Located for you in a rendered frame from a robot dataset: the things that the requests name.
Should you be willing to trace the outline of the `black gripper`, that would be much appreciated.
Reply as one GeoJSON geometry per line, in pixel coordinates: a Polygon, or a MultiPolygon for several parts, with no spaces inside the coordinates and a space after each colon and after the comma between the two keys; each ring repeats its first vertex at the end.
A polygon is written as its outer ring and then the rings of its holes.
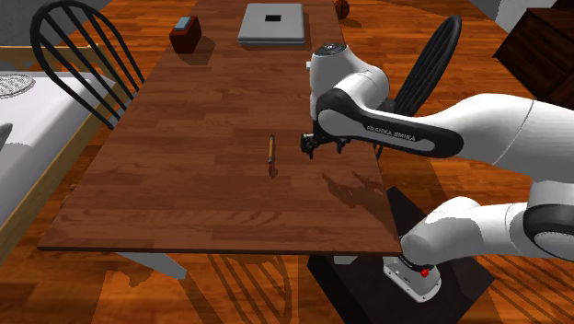
{"type": "Polygon", "coordinates": [[[325,132],[302,133],[300,138],[300,146],[304,147],[304,150],[309,155],[310,159],[314,157],[315,147],[329,143],[335,143],[337,145],[337,153],[341,154],[342,148],[349,142],[350,138],[333,136],[325,132]]]}

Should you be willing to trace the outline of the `grey closed laptop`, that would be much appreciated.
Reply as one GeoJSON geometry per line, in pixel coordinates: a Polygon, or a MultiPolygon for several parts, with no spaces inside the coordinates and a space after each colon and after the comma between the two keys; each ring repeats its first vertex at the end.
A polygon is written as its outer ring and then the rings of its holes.
{"type": "Polygon", "coordinates": [[[245,45],[305,44],[303,5],[249,3],[237,41],[245,45]]]}

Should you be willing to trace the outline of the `black spindle-back chair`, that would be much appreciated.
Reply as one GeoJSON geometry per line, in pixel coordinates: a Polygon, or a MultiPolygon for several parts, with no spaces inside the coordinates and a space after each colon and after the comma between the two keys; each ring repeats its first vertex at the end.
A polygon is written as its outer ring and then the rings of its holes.
{"type": "Polygon", "coordinates": [[[114,129],[145,82],[116,26],[83,2],[54,0],[33,15],[29,38],[46,76],[114,129]]]}
{"type": "Polygon", "coordinates": [[[435,30],[395,98],[387,98],[377,109],[412,117],[426,102],[442,78],[462,29],[459,15],[446,18],[435,30]]]}

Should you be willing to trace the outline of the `brown wooden table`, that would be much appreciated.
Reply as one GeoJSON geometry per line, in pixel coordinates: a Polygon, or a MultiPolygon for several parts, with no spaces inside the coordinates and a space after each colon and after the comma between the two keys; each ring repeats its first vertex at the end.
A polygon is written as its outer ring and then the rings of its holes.
{"type": "Polygon", "coordinates": [[[312,128],[305,64],[342,32],[332,0],[282,1],[304,7],[302,46],[244,47],[248,0],[197,0],[195,52],[165,50],[39,249],[400,253],[373,148],[301,151],[312,128]]]}

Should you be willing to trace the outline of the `dark robot stand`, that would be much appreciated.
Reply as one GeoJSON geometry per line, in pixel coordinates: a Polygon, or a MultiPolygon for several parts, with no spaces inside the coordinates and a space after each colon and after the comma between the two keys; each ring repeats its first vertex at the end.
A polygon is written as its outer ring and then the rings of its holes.
{"type": "Polygon", "coordinates": [[[494,281],[475,259],[439,264],[442,286],[419,303],[384,274],[381,257],[360,256],[337,265],[331,256],[311,256],[307,268],[345,324],[457,324],[494,281]]]}

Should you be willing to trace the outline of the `dark red box with blue top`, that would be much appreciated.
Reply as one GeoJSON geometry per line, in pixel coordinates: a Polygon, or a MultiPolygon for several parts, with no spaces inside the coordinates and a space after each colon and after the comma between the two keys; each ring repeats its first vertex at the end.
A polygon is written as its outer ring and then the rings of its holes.
{"type": "Polygon", "coordinates": [[[169,33],[175,53],[193,53],[201,39],[201,25],[197,17],[181,17],[169,33]]]}

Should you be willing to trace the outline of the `dark wooden dresser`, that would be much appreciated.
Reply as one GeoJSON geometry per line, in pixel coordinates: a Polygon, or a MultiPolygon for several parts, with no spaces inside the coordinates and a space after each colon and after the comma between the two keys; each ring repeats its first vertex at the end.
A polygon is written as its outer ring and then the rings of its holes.
{"type": "Polygon", "coordinates": [[[574,0],[526,9],[494,57],[537,99],[574,110],[574,0]]]}

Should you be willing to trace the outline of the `white round woven mat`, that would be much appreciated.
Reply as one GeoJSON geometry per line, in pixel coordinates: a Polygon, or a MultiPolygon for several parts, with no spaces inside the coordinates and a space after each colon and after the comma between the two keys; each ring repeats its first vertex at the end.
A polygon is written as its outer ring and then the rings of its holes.
{"type": "Polygon", "coordinates": [[[12,98],[32,89],[35,80],[31,75],[8,74],[0,75],[0,98],[12,98]]]}

